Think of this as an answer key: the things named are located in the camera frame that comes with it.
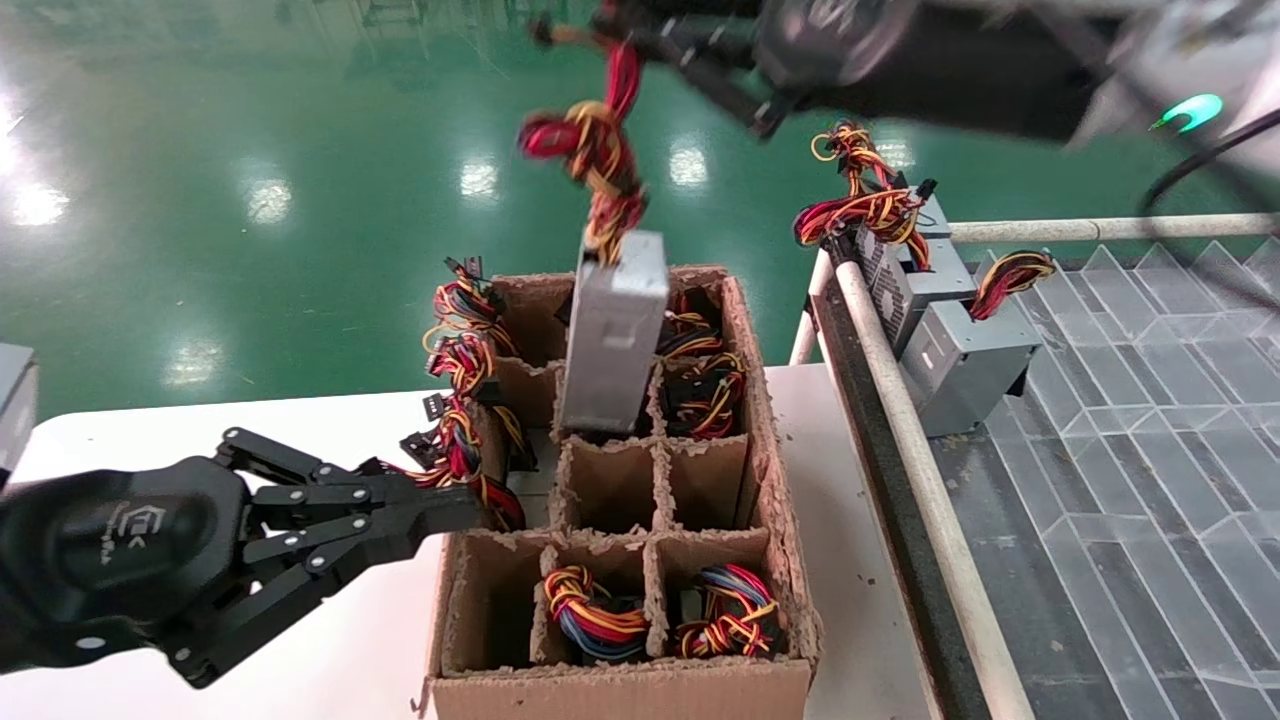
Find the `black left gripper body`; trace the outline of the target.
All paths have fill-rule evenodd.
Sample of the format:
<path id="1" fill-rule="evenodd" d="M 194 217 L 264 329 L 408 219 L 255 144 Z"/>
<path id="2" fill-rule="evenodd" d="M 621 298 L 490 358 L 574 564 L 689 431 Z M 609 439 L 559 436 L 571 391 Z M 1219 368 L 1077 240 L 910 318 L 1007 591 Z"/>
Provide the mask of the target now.
<path id="1" fill-rule="evenodd" d="M 228 673 L 259 652 L 262 629 L 230 615 L 251 497 L 206 457 L 6 487 L 3 670 L 155 648 L 178 673 Z"/>

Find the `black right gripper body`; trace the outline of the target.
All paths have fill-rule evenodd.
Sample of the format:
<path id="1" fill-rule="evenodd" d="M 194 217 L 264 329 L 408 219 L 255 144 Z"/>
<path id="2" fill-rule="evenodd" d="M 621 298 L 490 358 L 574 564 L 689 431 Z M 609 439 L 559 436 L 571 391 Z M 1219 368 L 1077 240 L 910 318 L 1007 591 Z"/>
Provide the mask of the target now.
<path id="1" fill-rule="evenodd" d="M 919 1 L 764 1 L 755 69 L 771 90 L 896 101 L 922 90 L 902 42 Z"/>

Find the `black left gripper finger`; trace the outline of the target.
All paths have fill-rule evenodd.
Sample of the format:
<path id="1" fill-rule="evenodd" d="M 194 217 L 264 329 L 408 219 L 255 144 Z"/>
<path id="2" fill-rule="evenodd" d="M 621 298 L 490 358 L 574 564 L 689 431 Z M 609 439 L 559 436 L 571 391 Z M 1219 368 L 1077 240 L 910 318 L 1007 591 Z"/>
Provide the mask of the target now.
<path id="1" fill-rule="evenodd" d="M 250 518 L 274 530 L 305 530 L 357 516 L 393 530 L 470 530 L 486 511 L 467 487 L 422 488 L 399 471 L 362 475 L 265 436 L 230 428 L 215 462 L 266 483 L 252 492 Z"/>
<path id="2" fill-rule="evenodd" d="M 186 610 L 165 634 L 165 653 L 193 688 L 221 679 L 365 570 L 413 557 L 439 521 L 324 521 L 255 541 L 230 584 Z"/>

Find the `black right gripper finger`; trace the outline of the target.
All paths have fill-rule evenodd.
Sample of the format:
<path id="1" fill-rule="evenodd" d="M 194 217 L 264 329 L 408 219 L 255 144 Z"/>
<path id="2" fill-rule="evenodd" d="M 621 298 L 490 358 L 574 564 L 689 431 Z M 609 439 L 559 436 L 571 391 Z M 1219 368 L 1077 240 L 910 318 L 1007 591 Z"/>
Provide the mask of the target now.
<path id="1" fill-rule="evenodd" d="M 742 82 L 745 73 L 755 68 L 751 49 L 742 38 L 682 29 L 628 29 L 625 40 L 645 59 L 673 69 L 690 88 L 756 138 L 773 137 L 799 109 L 796 94 L 758 94 Z"/>
<path id="2" fill-rule="evenodd" d="M 694 29 L 750 29 L 762 12 L 760 1 L 602 1 L 600 31 L 623 31 L 634 26 L 667 20 L 684 23 Z"/>

